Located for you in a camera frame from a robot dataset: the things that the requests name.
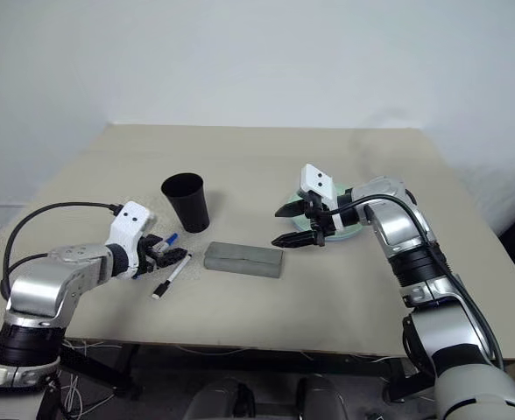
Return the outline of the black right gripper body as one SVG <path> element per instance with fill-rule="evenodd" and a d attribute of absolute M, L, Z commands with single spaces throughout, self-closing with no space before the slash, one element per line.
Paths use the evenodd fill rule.
<path fill-rule="evenodd" d="M 316 192 L 308 192 L 304 215 L 310 220 L 310 228 L 314 232 L 314 244 L 324 247 L 326 238 L 335 233 L 332 216 L 327 214 L 321 196 Z"/>

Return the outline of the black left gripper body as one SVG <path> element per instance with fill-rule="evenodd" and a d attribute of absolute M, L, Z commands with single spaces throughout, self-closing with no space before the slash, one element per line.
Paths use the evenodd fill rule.
<path fill-rule="evenodd" d="M 151 273 L 156 267 L 156 258 L 163 254 L 161 250 L 162 245 L 159 248 L 149 248 L 146 243 L 146 236 L 142 236 L 137 245 L 138 252 L 138 270 L 136 277 L 140 277 L 143 274 Z"/>

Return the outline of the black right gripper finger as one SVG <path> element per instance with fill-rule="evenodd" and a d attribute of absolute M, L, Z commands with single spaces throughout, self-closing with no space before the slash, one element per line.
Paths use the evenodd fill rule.
<path fill-rule="evenodd" d="M 275 216 L 279 218 L 293 218 L 300 216 L 306 212 L 306 201 L 299 199 L 285 203 L 276 212 Z"/>
<path fill-rule="evenodd" d="M 316 244 L 316 233 L 313 230 L 282 234 L 272 241 L 272 245 L 284 249 L 296 249 Z"/>

